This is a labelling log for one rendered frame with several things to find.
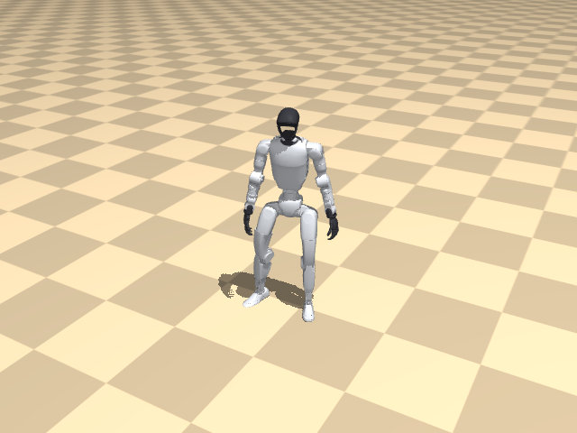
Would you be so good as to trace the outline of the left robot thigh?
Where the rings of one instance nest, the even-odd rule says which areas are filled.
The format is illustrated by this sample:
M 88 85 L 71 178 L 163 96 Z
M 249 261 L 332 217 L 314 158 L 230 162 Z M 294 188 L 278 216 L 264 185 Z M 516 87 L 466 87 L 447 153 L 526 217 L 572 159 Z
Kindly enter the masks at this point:
M 300 234 L 302 239 L 303 256 L 301 269 L 315 265 L 316 238 L 317 238 L 317 210 L 305 204 L 300 209 Z

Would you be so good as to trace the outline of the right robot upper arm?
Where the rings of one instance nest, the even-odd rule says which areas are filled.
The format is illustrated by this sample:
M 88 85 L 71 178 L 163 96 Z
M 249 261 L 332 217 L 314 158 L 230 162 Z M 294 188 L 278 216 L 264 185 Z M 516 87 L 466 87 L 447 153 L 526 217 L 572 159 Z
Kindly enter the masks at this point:
M 256 148 L 254 158 L 254 171 L 250 177 L 250 182 L 261 185 L 264 181 L 263 170 L 265 168 L 267 154 L 270 152 L 270 145 L 273 139 L 261 140 Z

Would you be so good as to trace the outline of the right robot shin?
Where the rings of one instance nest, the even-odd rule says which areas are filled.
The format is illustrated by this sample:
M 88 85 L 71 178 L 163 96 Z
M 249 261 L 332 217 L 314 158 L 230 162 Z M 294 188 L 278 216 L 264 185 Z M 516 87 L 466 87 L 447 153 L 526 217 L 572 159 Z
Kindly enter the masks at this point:
M 256 286 L 255 293 L 259 292 L 258 295 L 261 295 L 264 292 L 265 281 L 267 279 L 267 276 L 269 275 L 270 267 L 271 262 L 263 263 L 260 261 L 259 256 L 255 254 L 253 263 L 253 272 Z

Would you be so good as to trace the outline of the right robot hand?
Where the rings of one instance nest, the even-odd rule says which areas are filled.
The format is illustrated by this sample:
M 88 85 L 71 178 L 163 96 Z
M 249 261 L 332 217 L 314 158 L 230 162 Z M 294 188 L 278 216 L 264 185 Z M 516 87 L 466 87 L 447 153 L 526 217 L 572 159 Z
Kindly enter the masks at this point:
M 244 218 L 243 218 L 244 228 L 245 228 L 245 232 L 248 235 L 252 235 L 252 233 L 250 233 L 251 228 L 249 227 L 250 215 L 253 213 L 252 210 L 253 210 L 252 205 L 247 206 L 246 210 L 245 209 L 243 210 L 243 212 L 244 212 Z

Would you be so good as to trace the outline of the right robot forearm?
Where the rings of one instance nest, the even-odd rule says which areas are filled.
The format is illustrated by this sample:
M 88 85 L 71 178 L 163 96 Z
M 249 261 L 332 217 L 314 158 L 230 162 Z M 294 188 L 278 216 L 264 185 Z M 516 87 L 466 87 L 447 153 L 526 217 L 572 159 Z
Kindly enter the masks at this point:
M 251 175 L 252 175 L 252 173 L 251 173 Z M 250 177 L 251 177 L 251 175 L 250 175 Z M 260 185 L 251 183 L 250 179 L 249 179 L 248 192 L 247 192 L 247 196 L 246 196 L 246 202 L 244 204 L 245 210 L 246 210 L 247 206 L 249 206 L 249 205 L 253 206 L 253 210 L 255 209 L 254 204 L 257 200 L 259 190 L 260 190 Z

